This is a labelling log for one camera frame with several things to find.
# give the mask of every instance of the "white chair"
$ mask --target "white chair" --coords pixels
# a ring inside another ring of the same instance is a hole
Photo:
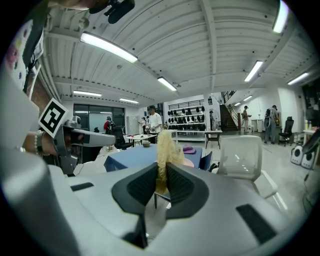
[[[261,138],[252,135],[226,136],[221,140],[219,175],[233,178],[250,189],[256,191],[263,198],[269,198],[278,191],[277,184],[262,167]],[[261,193],[257,188],[257,180],[266,180],[271,189]]]

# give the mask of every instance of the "stair railing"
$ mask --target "stair railing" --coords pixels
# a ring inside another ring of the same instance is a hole
[[[226,107],[236,125],[236,127],[238,128],[238,131],[241,130],[241,117],[240,117],[240,113],[236,113],[235,110],[232,108],[232,106],[229,104]]]

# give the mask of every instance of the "purple object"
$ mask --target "purple object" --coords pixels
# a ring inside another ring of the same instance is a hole
[[[196,149],[190,149],[190,150],[183,151],[184,154],[195,154],[196,152],[197,152]]]
[[[194,148],[192,146],[184,146],[183,151],[193,150]]]

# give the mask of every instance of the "speaker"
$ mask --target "speaker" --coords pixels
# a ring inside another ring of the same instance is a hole
[[[291,154],[291,163],[300,165],[304,154],[302,153],[302,146],[298,145],[293,149]]]
[[[315,152],[304,154],[301,166],[306,169],[311,169],[315,161]]]

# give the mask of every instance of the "bowl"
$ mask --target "bowl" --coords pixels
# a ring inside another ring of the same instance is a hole
[[[150,141],[144,141],[144,142],[142,142],[142,146],[143,146],[144,148],[149,148],[149,147],[150,147]]]

